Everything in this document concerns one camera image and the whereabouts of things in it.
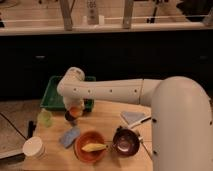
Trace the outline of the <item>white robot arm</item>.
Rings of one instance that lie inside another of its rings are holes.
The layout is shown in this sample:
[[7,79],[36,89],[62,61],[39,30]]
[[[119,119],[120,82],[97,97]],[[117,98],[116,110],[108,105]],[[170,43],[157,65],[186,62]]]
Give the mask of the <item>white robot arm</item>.
[[57,92],[67,109],[83,99],[150,107],[153,171],[213,171],[213,111],[196,81],[172,76],[87,82],[81,69],[71,67]]

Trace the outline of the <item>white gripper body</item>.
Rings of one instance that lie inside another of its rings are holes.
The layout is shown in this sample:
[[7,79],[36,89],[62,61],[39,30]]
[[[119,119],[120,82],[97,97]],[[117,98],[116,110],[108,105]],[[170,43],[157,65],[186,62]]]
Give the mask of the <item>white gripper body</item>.
[[64,97],[63,98],[63,103],[65,106],[66,110],[70,110],[73,107],[76,107],[80,110],[84,110],[85,109],[85,105],[84,105],[84,100],[83,99],[73,99],[73,98],[68,98],[68,97]]

